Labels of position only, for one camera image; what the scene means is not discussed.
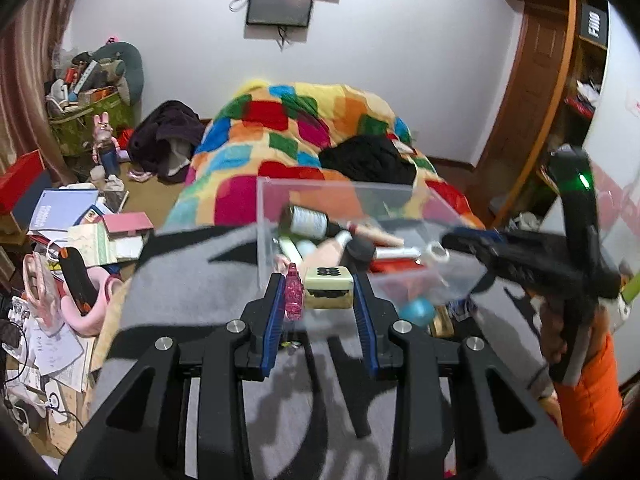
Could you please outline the right hand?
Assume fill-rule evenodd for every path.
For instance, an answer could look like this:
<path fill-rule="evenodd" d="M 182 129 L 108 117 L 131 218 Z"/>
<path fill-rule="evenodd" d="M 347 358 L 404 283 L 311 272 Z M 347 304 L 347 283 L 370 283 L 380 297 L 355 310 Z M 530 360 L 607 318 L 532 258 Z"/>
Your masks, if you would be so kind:
<path fill-rule="evenodd" d="M 567 387 L 578 385 L 582 372 L 604 349 L 610 333 L 608 309 L 593 304 L 584 318 L 574 300 L 551 298 L 540 309 L 540 350 L 551 379 Z"/>

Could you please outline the orange right sleeve forearm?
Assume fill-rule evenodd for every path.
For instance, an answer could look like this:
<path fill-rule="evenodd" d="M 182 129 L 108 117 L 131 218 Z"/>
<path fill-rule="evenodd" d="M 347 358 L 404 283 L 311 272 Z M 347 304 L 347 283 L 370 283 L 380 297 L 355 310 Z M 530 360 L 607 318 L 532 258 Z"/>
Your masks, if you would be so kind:
<path fill-rule="evenodd" d="M 599 353 L 582 369 L 576 386 L 554 384 L 563 434 L 583 464 L 588 463 L 625 418 L 617 383 L 614 341 L 606 334 Z"/>

